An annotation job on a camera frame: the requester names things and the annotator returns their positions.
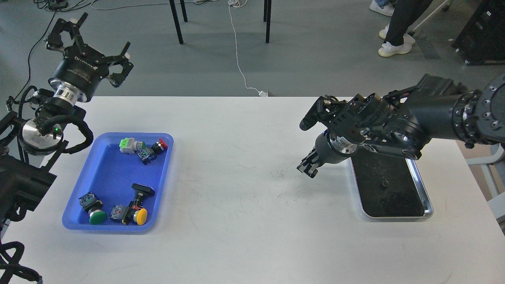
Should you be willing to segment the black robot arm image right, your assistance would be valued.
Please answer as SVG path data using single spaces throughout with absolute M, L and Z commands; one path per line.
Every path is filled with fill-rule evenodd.
M 359 148 L 418 160 L 433 138 L 460 140 L 469 149 L 504 144 L 504 88 L 504 75 L 469 91 L 452 79 L 425 74 L 415 86 L 382 97 L 318 97 L 299 127 L 307 131 L 320 122 L 326 130 L 297 169 L 313 178 L 322 165 L 338 164 Z

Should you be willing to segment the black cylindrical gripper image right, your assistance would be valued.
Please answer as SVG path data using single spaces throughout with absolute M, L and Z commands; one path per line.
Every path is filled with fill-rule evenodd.
M 316 138 L 314 147 L 308 155 L 302 158 L 296 169 L 310 178 L 314 178 L 318 173 L 318 168 L 323 164 L 338 164 L 353 156 L 356 151 L 357 144 L 353 144 L 335 133 L 323 132 Z

